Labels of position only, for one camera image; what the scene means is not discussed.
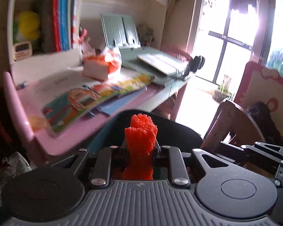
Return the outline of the green book stand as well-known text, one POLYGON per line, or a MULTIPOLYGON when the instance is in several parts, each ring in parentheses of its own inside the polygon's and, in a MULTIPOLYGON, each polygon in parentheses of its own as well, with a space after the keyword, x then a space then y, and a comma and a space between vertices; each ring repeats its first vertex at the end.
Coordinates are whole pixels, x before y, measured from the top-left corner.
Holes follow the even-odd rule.
POLYGON ((135 20, 129 15, 100 14, 105 46, 140 48, 135 20))

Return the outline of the teal zigzag knitted blanket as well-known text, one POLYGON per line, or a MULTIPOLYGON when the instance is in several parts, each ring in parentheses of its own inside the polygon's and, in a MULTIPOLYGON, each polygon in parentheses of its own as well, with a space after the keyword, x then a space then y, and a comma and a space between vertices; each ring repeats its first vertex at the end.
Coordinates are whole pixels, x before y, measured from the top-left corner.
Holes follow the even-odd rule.
POLYGON ((15 152, 8 158, 3 158, 3 166, 0 168, 0 207, 2 207, 2 190, 6 183, 21 174, 31 171, 27 160, 19 153, 15 152))

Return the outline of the white desk hutch shelf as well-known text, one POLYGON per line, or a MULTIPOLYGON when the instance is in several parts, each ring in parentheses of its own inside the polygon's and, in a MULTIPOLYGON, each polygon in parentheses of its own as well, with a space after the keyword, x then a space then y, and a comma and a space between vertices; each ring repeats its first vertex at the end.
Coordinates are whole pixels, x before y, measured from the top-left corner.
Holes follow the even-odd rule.
MULTIPOLYGON (((14 15, 30 8, 35 0, 9 0, 7 12, 7 45, 10 72, 15 85, 23 82, 29 84, 52 73, 78 66, 78 50, 59 53, 37 53, 29 58, 15 61, 13 59, 13 21, 14 15)), ((104 33, 100 14, 126 14, 135 19, 136 24, 146 24, 154 33, 152 47, 159 49, 165 23, 168 0, 79 0, 78 22, 87 29, 93 48, 104 46, 104 33)))

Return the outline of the colourful picture book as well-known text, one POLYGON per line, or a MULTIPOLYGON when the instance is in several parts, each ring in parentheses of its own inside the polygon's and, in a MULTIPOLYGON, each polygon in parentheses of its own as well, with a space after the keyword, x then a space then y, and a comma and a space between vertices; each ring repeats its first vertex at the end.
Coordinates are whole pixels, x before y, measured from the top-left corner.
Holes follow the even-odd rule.
POLYGON ((122 80, 83 84, 55 96, 42 107, 41 112, 50 130, 59 135, 98 105, 113 97, 140 90, 151 84, 152 80, 153 78, 148 74, 137 73, 122 80))

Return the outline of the white digital timer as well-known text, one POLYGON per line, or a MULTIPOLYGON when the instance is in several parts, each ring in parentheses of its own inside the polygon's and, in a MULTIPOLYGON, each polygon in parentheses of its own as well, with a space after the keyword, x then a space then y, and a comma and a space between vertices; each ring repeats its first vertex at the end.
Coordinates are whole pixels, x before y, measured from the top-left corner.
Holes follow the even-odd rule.
POLYGON ((32 44, 29 41, 18 42, 13 45, 13 59, 19 61, 32 56, 32 44))

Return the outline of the row of upright books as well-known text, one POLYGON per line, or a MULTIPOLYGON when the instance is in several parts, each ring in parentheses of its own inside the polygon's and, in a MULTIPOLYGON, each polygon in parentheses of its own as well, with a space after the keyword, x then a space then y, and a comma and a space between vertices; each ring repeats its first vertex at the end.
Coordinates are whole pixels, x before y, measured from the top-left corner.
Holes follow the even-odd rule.
POLYGON ((38 0, 43 52, 63 52, 78 48, 78 7, 80 1, 38 0))

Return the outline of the orange white tissue pack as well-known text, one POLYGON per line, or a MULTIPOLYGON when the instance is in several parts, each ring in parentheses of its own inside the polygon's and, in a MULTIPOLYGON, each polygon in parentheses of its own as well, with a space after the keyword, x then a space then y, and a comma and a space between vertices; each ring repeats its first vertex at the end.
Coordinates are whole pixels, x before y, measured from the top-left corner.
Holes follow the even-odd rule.
POLYGON ((122 56, 118 47, 105 47, 96 55, 90 54, 83 58, 83 76, 105 81, 121 71, 122 56))

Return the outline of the blue paper sheets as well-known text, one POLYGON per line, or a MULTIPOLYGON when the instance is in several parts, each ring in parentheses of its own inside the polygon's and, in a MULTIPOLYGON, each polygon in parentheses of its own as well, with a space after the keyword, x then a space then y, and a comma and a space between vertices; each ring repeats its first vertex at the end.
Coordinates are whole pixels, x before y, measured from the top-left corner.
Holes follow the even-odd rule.
POLYGON ((122 95, 116 96, 112 99, 98 105, 95 109, 100 113, 111 116, 116 111, 122 109, 126 104, 130 103, 132 100, 137 98, 141 93, 147 90, 147 87, 144 87, 140 90, 122 95))

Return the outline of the pink cartoon headboard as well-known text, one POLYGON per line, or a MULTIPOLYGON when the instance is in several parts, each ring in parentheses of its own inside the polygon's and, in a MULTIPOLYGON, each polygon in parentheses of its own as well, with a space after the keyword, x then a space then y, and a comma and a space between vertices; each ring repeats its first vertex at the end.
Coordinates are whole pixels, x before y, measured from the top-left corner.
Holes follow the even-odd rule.
POLYGON ((234 102, 244 109, 256 102, 265 103, 283 138, 283 78, 275 69, 248 62, 234 102))

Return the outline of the yellow plush toy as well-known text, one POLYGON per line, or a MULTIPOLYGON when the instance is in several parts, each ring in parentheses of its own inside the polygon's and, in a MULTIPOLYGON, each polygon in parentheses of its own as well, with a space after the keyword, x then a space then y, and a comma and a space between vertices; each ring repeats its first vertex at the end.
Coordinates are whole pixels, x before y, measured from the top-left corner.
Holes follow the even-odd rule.
POLYGON ((30 10, 20 11, 14 18, 13 41, 35 43, 41 36, 39 14, 30 10))

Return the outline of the brown wooden chair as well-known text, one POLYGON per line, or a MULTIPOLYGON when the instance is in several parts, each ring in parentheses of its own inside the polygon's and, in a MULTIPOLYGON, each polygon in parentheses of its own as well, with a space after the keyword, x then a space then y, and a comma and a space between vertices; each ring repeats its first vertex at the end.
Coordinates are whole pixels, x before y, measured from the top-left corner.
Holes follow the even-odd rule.
POLYGON ((265 142, 254 119, 238 104, 224 100, 218 106, 200 148, 214 152, 229 134, 231 135, 229 143, 238 147, 244 144, 253 145, 255 142, 265 142))

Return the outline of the potted plant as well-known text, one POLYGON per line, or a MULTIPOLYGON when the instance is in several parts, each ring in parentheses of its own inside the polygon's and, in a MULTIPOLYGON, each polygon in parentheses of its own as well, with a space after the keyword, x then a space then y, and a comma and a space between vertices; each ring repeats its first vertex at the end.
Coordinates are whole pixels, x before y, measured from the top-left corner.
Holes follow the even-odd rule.
POLYGON ((215 89, 213 94, 213 100, 221 103, 225 99, 232 100, 233 94, 229 91, 229 85, 231 83, 231 77, 228 75, 224 75, 222 84, 219 85, 217 89, 215 89))

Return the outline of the open white book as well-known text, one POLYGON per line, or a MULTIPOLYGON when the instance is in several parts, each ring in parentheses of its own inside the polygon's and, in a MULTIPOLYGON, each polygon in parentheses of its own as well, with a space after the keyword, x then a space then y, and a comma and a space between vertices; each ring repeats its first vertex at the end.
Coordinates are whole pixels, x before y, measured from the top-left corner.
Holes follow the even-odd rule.
POLYGON ((173 76, 183 73, 187 67, 187 62, 171 59, 163 54, 142 54, 137 59, 155 68, 166 76, 173 76))

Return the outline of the pen holder with pens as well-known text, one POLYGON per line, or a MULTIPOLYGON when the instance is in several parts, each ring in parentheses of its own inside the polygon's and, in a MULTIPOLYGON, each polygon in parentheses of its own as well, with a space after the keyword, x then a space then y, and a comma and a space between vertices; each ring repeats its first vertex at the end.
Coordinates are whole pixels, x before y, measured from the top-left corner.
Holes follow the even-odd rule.
POLYGON ((79 31, 79 38, 78 38, 78 42, 79 42, 79 46, 81 49, 82 54, 90 54, 90 53, 95 53, 95 49, 92 48, 89 44, 90 38, 86 37, 88 34, 86 29, 82 29, 80 28, 79 31))

